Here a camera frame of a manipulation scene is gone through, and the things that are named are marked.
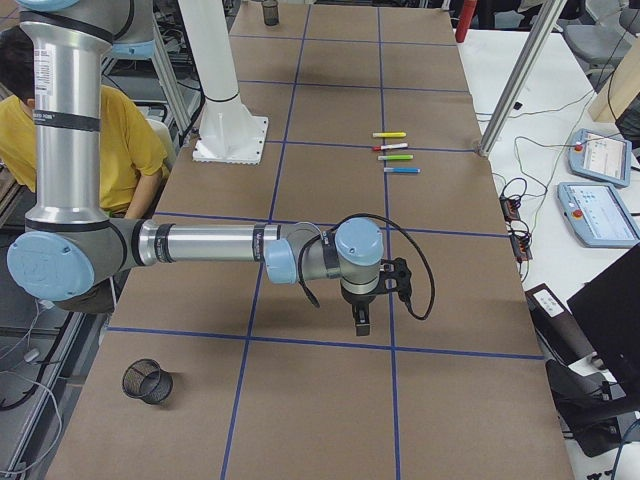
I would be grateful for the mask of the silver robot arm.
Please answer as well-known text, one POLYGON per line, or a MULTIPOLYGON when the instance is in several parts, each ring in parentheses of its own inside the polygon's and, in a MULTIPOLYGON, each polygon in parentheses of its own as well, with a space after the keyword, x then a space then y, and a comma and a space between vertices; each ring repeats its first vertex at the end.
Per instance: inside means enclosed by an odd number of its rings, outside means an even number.
POLYGON ((101 61, 152 42, 149 2, 25 1, 20 25, 34 45, 37 202, 7 253, 18 285, 65 301, 138 266, 254 261, 275 283, 338 279, 357 334, 369 333, 370 303, 391 268, 379 227, 362 215, 328 232, 307 222, 158 225, 100 208, 101 61))

